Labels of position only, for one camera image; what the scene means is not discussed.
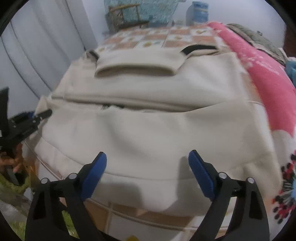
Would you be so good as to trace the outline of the person's left hand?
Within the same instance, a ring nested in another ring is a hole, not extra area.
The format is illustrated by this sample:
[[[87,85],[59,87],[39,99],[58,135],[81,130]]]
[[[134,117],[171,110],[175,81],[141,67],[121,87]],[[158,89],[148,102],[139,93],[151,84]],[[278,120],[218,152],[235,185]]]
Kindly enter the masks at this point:
[[[15,157],[11,158],[4,153],[1,153],[1,174],[6,172],[7,166],[12,166],[13,173],[21,173],[23,170],[23,151],[22,145],[19,144],[15,149]]]

